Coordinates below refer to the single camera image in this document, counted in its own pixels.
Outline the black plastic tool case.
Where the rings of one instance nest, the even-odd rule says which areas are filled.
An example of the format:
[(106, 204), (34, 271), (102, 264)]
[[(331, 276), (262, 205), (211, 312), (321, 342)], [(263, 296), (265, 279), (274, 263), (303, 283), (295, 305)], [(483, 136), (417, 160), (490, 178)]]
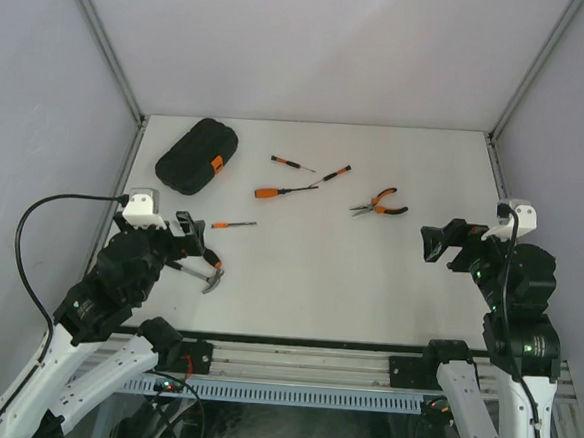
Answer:
[(201, 119), (157, 161), (156, 176), (173, 191), (195, 195), (231, 160), (238, 139), (224, 123)]

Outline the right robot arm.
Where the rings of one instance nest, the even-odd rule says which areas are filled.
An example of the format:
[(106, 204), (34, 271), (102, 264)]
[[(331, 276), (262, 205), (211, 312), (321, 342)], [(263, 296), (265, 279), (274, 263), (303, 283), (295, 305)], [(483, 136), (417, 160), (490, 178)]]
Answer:
[(420, 230), (424, 260), (433, 263), (455, 247), (448, 269), (469, 274), (489, 308), (482, 336), (495, 368), (496, 422), (473, 387), (474, 359), (465, 342), (433, 339), (421, 363), (423, 381), (447, 398), (460, 438), (551, 436), (561, 345), (546, 310), (557, 263), (541, 247), (518, 242), (518, 218), (510, 221), (503, 236), (457, 218)]

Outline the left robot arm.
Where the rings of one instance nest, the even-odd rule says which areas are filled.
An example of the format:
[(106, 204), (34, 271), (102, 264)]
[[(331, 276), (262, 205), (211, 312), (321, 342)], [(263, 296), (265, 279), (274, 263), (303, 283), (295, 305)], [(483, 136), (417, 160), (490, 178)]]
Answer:
[(81, 377), (75, 373), (147, 300), (166, 265), (205, 252), (204, 222), (177, 215), (183, 235), (158, 220), (145, 228), (123, 214), (92, 270), (54, 313), (46, 339), (0, 396), (0, 438), (64, 438), (97, 405), (148, 370), (181, 359), (182, 336), (164, 318), (144, 321), (122, 348)]

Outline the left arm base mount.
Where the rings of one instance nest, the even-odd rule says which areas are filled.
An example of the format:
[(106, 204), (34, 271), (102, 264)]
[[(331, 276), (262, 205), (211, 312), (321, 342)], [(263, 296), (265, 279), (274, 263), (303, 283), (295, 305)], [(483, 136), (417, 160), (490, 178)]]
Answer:
[(158, 370), (179, 374), (209, 374), (214, 346), (203, 340), (176, 344), (160, 358)]

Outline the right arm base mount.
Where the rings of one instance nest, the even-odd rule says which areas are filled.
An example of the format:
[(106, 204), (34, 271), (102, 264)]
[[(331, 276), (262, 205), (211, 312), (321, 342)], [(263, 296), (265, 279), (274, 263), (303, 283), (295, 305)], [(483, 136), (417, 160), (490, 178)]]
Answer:
[(441, 364), (451, 361), (474, 362), (470, 348), (462, 340), (432, 339), (418, 356), (395, 356), (388, 358), (390, 386), (393, 389), (439, 391), (437, 380)]

